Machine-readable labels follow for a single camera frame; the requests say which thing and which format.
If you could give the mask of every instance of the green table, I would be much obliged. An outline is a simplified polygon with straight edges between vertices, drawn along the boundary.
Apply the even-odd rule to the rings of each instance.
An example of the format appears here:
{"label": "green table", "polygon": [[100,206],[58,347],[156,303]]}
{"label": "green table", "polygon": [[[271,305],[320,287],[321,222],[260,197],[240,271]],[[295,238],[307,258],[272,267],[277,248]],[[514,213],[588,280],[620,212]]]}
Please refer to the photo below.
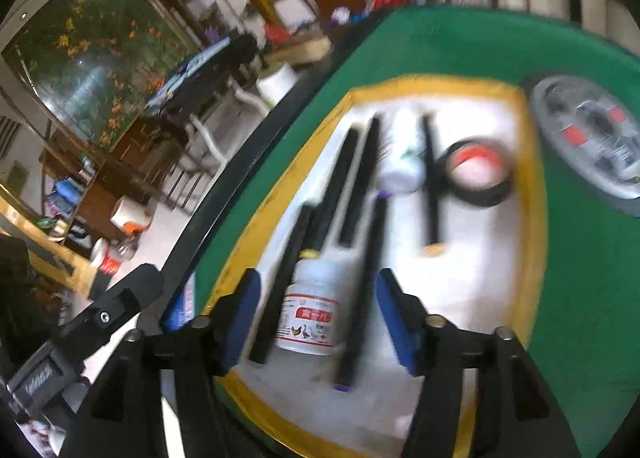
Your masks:
{"label": "green table", "polygon": [[[587,77],[632,111],[640,110],[640,60],[574,26],[464,8],[391,13],[300,108],[244,190],[226,207],[226,216],[217,220],[215,233],[200,247],[196,310],[206,303],[256,208],[349,89],[414,73],[517,85],[527,74],[547,71]],[[554,154],[546,151],[543,165],[548,262],[530,352],[583,456],[590,458],[610,440],[640,391],[640,338],[634,332],[640,279],[632,267],[640,253],[640,226],[591,194]]]}

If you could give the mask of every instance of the red and white bucket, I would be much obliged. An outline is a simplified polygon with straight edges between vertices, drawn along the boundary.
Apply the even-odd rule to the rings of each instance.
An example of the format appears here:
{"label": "red and white bucket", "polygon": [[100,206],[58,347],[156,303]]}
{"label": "red and white bucket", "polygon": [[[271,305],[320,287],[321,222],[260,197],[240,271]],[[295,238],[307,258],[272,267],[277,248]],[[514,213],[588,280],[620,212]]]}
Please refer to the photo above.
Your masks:
{"label": "red and white bucket", "polygon": [[91,251],[90,261],[92,267],[113,276],[122,264],[122,257],[107,240],[100,238]]}
{"label": "red and white bucket", "polygon": [[111,211],[111,223],[127,236],[135,236],[149,229],[153,215],[138,202],[123,196]]}

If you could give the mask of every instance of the gray round object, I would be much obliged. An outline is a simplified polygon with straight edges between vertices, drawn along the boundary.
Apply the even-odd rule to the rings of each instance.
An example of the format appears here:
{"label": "gray round object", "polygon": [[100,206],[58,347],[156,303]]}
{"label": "gray round object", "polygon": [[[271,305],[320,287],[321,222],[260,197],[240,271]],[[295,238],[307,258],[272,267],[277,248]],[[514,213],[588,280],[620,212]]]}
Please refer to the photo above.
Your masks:
{"label": "gray round object", "polygon": [[511,339],[515,339],[516,334],[514,334],[511,328],[507,328],[506,326],[500,326],[495,329],[495,334],[504,341],[510,341]]}
{"label": "gray round object", "polygon": [[139,341],[140,339],[142,339],[142,336],[143,336],[142,330],[138,328],[134,328],[133,330],[129,330],[125,334],[124,340],[130,343],[134,343],[135,341]]}
{"label": "gray round object", "polygon": [[447,324],[447,320],[441,315],[428,315],[427,324],[433,328],[442,328]]}
{"label": "gray round object", "polygon": [[[549,74],[530,89],[529,106],[545,139],[584,180],[618,199],[640,197],[640,125],[622,102],[584,77]],[[584,135],[580,145],[568,140],[571,128]]]}
{"label": "gray round object", "polygon": [[191,321],[191,327],[193,328],[206,328],[209,324],[210,320],[206,315],[199,315]]}

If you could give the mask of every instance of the black stick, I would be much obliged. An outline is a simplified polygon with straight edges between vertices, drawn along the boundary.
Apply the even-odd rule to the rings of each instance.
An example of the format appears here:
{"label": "black stick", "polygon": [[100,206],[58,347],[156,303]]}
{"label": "black stick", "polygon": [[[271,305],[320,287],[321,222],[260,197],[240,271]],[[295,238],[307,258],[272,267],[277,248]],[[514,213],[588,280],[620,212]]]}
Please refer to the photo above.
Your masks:
{"label": "black stick", "polygon": [[278,329],[280,320],[280,310],[282,300],[287,287],[291,284],[293,269],[298,263],[298,254],[302,248],[302,241],[305,237],[306,228],[309,225],[314,207],[310,204],[303,204],[298,214],[296,224],[291,230],[289,241],[284,249],[280,264],[273,279],[271,292],[267,298],[267,304],[262,311],[258,331],[255,335],[254,345],[249,353],[249,359],[258,364],[265,364],[273,339]]}
{"label": "black stick", "polygon": [[378,145],[380,144],[380,118],[373,117],[364,143],[364,149],[360,158],[360,165],[353,183],[347,210],[342,220],[338,243],[342,247],[351,247],[356,236],[358,222],[362,216],[362,204],[369,189],[371,177],[378,162]]}
{"label": "black stick", "polygon": [[373,218],[369,225],[364,263],[358,280],[358,289],[351,309],[350,325],[344,355],[338,365],[334,388],[350,391],[364,346],[365,330],[373,302],[374,280],[380,270],[380,258],[385,235],[386,196],[379,194],[373,205]]}
{"label": "black stick", "polygon": [[322,201],[316,207],[316,212],[309,224],[303,249],[309,251],[310,254],[305,256],[317,257],[322,250],[329,227],[331,227],[331,222],[334,219],[335,210],[338,207],[342,188],[344,188],[344,183],[351,168],[359,136],[360,133],[357,128],[350,128],[342,143]]}
{"label": "black stick", "polygon": [[427,177],[422,185],[425,213],[427,216],[427,235],[424,252],[428,257],[436,257],[442,253],[443,245],[440,235],[440,192],[441,182],[436,161],[433,155],[433,136],[431,135],[431,118],[422,116],[422,133],[424,135],[423,160]]}

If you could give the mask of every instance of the roll of tape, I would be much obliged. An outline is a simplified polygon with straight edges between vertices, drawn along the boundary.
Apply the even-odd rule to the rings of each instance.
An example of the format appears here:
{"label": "roll of tape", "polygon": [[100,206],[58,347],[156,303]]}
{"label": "roll of tape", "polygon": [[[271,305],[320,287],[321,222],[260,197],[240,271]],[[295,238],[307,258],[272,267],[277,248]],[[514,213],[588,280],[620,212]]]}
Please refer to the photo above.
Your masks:
{"label": "roll of tape", "polygon": [[498,205],[513,189],[513,161],[498,141],[475,137],[452,144],[438,161],[446,189],[477,207]]}

